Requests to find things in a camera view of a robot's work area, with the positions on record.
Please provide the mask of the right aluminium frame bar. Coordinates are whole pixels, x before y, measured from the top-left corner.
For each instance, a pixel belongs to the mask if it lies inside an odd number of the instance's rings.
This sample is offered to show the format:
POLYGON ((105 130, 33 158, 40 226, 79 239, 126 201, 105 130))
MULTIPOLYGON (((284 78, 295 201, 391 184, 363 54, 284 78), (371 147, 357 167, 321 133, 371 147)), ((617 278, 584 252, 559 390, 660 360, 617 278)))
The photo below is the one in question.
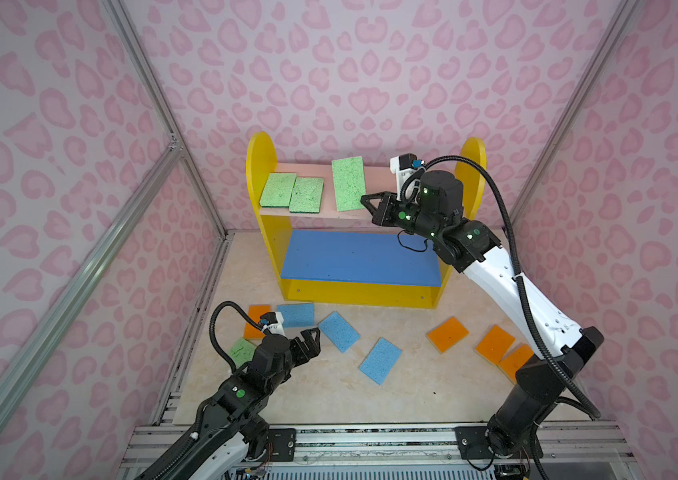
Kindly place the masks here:
POLYGON ((582 75, 576 81, 570 98, 562 109, 559 119, 555 122, 551 135, 541 150, 539 158, 510 212, 510 219, 514 228, 518 228, 543 175, 554 161, 566 135, 575 124, 599 78, 637 20, 643 5, 644 1, 639 0, 623 0, 618 3, 614 15, 611 17, 589 62, 583 69, 582 75))

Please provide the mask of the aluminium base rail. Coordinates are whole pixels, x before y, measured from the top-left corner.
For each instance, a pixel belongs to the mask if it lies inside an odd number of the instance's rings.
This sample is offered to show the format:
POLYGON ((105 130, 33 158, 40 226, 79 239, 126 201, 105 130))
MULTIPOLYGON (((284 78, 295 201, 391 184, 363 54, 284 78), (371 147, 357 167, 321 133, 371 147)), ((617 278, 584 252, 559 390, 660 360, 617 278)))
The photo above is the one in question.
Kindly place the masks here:
MULTIPOLYGON (((274 428, 277 468, 466 467, 524 463, 531 450, 502 458, 484 446, 481 423, 301 424, 274 428)), ((544 467, 602 465, 618 479, 638 479, 637 456, 611 421, 547 421, 536 431, 544 467)))

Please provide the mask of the green sponge bottom front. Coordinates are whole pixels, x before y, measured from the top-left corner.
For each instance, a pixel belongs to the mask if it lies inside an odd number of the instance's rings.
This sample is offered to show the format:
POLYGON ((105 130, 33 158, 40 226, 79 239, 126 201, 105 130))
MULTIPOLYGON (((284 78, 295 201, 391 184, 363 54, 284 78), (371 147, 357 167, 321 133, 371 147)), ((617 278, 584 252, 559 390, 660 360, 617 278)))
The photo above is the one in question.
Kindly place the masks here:
POLYGON ((297 177, 289 203, 289 212, 318 214, 321 210, 323 189, 323 178, 297 177))

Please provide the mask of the orange sponge left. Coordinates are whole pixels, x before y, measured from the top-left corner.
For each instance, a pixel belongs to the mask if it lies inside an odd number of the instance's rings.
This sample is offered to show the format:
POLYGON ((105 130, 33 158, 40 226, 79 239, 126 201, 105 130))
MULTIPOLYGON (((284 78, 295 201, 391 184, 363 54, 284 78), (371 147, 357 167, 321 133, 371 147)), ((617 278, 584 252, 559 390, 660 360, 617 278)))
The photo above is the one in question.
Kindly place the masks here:
MULTIPOLYGON (((270 311, 270 305, 251 305, 248 308, 247 314, 254 323, 259 323, 261 316, 270 311)), ((245 323, 243 338, 246 340, 261 340, 264 338, 264 333, 251 324, 245 323)))

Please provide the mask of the orange sponge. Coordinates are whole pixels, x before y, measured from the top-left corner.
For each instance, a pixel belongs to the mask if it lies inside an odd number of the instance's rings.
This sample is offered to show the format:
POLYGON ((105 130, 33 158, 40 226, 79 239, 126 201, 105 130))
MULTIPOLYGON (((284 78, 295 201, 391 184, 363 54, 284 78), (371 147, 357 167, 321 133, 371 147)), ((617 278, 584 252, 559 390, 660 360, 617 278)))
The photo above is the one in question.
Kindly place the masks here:
POLYGON ((488 363, 497 366, 515 342, 515 337, 501 328, 492 326, 475 346, 475 352, 488 363))
POLYGON ((501 372, 513 383, 517 383, 517 373, 535 354, 527 344, 520 344, 509 352, 498 364, 501 372))
MULTIPOLYGON (((254 323, 259 323, 261 316, 270 311, 270 305, 251 305, 248 308, 247 314, 254 323)), ((264 333, 251 324, 245 323, 243 338, 246 340, 261 340, 264 338, 264 333)))
POLYGON ((469 330, 456 318, 449 317, 426 333, 432 346, 443 354, 469 335, 469 330))

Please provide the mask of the blue sponge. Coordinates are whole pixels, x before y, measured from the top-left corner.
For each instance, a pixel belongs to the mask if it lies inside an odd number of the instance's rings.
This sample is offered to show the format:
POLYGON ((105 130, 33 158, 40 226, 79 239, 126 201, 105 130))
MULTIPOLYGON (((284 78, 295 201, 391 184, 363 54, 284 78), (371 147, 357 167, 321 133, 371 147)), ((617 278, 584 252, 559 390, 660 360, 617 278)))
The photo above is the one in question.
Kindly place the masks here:
POLYGON ((313 303, 279 305, 276 309, 283 317, 283 327, 311 328, 315 325, 315 307, 313 303))
POLYGON ((338 312, 330 313, 318 324, 318 328, 341 353, 347 352, 361 338, 338 312))
POLYGON ((382 385, 401 355, 400 348, 380 338, 360 364, 359 370, 377 385, 382 385))

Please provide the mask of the green sponge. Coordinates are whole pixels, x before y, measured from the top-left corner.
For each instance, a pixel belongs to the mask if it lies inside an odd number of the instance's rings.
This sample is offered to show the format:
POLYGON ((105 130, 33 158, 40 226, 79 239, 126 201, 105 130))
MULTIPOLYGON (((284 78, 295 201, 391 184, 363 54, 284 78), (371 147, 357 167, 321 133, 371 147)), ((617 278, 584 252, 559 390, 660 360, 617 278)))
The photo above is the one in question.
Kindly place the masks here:
POLYGON ((323 189, 323 178, 297 177, 289 203, 289 212, 318 214, 321 210, 323 189))
POLYGON ((229 356, 233 360, 235 367, 239 368, 253 359, 255 350, 255 344, 245 338, 239 338, 230 348, 229 356))
POLYGON ((262 208, 287 208, 298 176, 295 173, 271 173, 260 196, 262 208))
POLYGON ((361 197, 366 194, 364 164, 361 157, 337 159, 331 162, 336 210, 363 209, 361 197))

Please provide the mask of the blue sponge middle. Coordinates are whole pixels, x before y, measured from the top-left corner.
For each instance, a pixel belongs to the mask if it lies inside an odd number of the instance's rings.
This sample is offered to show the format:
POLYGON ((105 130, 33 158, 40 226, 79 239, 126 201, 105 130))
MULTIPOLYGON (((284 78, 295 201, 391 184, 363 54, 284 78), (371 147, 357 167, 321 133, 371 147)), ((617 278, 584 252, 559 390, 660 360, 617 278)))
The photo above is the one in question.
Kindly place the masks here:
POLYGON ((338 312, 330 313, 318 324, 318 328, 341 353, 347 352, 361 338, 338 312))

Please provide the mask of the orange sponge far right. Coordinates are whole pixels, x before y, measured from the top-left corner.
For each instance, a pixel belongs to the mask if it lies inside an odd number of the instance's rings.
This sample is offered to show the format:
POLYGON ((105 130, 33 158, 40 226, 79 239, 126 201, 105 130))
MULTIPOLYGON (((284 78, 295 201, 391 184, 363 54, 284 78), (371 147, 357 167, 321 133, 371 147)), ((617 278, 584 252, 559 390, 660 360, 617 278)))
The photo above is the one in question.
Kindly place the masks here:
POLYGON ((501 372, 513 383, 517 383, 517 373, 535 354, 527 344, 520 344, 509 352, 498 364, 501 372))

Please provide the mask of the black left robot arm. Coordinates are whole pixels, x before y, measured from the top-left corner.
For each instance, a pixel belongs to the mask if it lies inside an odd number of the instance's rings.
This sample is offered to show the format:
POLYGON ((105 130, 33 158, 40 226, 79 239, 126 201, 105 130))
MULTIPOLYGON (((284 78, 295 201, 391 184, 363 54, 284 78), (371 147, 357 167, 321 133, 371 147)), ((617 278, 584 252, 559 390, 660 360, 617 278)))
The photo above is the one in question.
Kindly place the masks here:
POLYGON ((271 454, 269 424, 260 416, 270 396, 292 373, 321 352, 320 330, 306 329, 289 339, 266 333, 251 361, 202 401, 194 423, 140 479, 220 479, 246 459, 271 454))

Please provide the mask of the orange sponge centre right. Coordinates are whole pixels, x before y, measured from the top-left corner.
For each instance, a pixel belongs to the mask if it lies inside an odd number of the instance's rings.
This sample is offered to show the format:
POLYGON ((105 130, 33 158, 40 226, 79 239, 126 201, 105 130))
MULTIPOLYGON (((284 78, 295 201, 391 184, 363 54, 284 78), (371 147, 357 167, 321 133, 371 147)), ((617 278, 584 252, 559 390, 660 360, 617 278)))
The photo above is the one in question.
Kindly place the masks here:
POLYGON ((469 330, 456 318, 449 317, 426 333, 432 346, 443 354, 469 335, 469 330))

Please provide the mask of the blue sponge far left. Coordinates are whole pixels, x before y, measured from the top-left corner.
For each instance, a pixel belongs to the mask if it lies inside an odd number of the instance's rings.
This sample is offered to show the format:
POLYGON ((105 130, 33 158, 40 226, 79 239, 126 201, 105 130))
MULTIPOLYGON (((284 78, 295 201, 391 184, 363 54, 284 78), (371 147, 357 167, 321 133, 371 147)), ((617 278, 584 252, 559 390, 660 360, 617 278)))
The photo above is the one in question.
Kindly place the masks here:
POLYGON ((311 328, 315 325, 315 307, 313 303, 279 305, 276 309, 283 317, 283 327, 311 328))

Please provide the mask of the left aluminium frame bars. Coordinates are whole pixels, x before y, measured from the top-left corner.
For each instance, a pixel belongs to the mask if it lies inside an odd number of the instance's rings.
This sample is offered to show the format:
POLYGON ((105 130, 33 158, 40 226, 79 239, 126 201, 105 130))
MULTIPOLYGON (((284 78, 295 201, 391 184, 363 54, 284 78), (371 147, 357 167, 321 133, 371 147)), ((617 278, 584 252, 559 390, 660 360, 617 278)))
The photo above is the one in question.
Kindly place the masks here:
POLYGON ((171 82, 188 1, 0 1, 0 479, 111 479, 221 230, 171 82))

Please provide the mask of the blue sponge front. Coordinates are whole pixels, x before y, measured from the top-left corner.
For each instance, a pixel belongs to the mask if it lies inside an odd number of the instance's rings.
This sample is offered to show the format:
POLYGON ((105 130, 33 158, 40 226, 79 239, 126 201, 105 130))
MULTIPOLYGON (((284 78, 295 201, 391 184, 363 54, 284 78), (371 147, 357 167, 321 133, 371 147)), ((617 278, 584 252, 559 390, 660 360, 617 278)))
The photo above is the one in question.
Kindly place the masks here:
POLYGON ((401 355, 400 348, 380 338, 360 364, 359 370, 377 385, 382 385, 401 355))

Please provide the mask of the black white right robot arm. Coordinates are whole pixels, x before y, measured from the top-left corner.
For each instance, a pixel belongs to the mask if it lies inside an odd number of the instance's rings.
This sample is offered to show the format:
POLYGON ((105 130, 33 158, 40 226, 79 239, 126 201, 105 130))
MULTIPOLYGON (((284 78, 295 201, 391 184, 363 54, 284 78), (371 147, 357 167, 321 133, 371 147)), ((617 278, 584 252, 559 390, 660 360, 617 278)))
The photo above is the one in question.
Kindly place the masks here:
POLYGON ((574 378, 604 337, 596 328, 570 319, 525 276, 510 239, 500 240, 482 222, 464 217, 457 198, 463 185, 453 174, 435 170, 411 178, 417 184, 411 199, 389 191, 361 196, 373 224, 430 242, 443 263, 491 297, 532 349, 485 431, 463 439, 462 456, 498 459, 527 452, 537 458, 541 454, 537 430, 558 404, 599 418, 574 378))

